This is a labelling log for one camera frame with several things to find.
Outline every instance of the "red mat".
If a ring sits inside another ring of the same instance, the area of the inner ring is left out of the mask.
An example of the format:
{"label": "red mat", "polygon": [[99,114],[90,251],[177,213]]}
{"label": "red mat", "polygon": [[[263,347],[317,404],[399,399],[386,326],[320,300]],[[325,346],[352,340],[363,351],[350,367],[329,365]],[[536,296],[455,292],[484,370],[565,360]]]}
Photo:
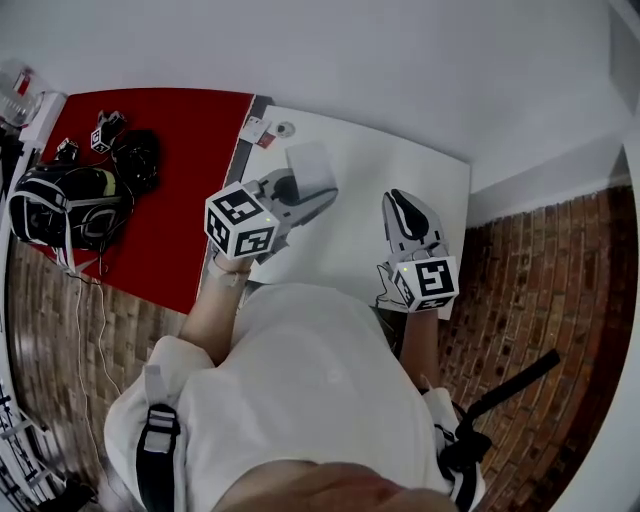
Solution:
{"label": "red mat", "polygon": [[[101,162],[104,157],[89,146],[100,110],[119,110],[128,129],[151,129],[160,140],[159,186],[136,202],[117,244],[106,252],[105,283],[189,312],[206,250],[204,201],[222,188],[252,99],[251,94],[199,89],[125,89],[69,97],[45,161],[69,137],[80,145],[81,164]],[[102,167],[111,170],[111,165]],[[89,259],[86,251],[74,251],[74,257],[76,263]],[[97,264],[85,273],[98,277]]]}

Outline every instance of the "black bag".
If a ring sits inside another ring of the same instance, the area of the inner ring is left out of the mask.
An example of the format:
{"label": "black bag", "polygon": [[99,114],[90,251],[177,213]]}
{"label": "black bag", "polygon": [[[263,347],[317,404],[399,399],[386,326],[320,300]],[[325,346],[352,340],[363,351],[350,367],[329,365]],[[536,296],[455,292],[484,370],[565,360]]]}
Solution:
{"label": "black bag", "polygon": [[117,174],[60,162],[27,171],[8,202],[13,233],[55,249],[58,264],[74,273],[73,249],[103,253],[132,211]]}

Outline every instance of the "white tabletop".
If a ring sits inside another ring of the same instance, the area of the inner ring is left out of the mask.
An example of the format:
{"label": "white tabletop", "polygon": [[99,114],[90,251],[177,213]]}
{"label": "white tabletop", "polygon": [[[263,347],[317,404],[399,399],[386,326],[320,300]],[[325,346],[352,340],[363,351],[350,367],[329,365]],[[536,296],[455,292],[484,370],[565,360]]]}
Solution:
{"label": "white tabletop", "polygon": [[[329,151],[339,193],[331,208],[306,226],[294,228],[288,237],[290,247],[263,265],[254,264],[251,280],[330,286],[374,305],[376,296],[384,291],[376,265],[390,253],[382,197],[392,188],[419,197],[436,211],[449,253],[460,265],[471,172],[468,164],[399,137],[306,112],[269,106],[264,119],[272,127],[289,121],[295,134],[276,138],[267,149],[254,145],[243,183],[287,167],[285,148],[321,141]],[[392,284],[387,281],[386,286],[390,298],[401,300]],[[440,318],[449,319],[452,304],[440,309]]]}

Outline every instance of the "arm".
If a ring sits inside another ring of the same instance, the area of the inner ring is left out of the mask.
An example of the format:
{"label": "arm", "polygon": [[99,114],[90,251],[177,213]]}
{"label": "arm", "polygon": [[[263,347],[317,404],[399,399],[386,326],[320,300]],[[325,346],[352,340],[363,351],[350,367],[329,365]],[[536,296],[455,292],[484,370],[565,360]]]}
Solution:
{"label": "arm", "polygon": [[437,310],[407,315],[400,364],[417,388],[440,386]]}
{"label": "arm", "polygon": [[233,287],[229,287],[209,274],[180,330],[179,337],[204,349],[213,363],[218,366],[227,358],[231,350],[236,310],[253,259],[228,261],[218,254],[215,263],[226,272],[240,272],[243,275]]}

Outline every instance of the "small marker cube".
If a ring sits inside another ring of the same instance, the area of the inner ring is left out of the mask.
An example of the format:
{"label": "small marker cube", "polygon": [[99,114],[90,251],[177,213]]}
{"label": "small marker cube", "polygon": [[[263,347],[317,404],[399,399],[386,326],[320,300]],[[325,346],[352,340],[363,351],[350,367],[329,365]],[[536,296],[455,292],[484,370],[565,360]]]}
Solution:
{"label": "small marker cube", "polygon": [[207,198],[204,230],[229,260],[271,250],[280,221],[236,182]]}

